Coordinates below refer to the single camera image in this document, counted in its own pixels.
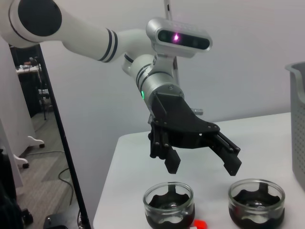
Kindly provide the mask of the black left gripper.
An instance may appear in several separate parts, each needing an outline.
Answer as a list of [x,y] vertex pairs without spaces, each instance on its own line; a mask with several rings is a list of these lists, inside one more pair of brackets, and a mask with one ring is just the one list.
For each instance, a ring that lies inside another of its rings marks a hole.
[[198,118],[180,96],[155,94],[152,100],[150,157],[164,160],[169,174],[176,174],[181,162],[178,148],[209,147],[224,163],[230,176],[235,176],[242,164],[240,148],[220,132],[220,128]]

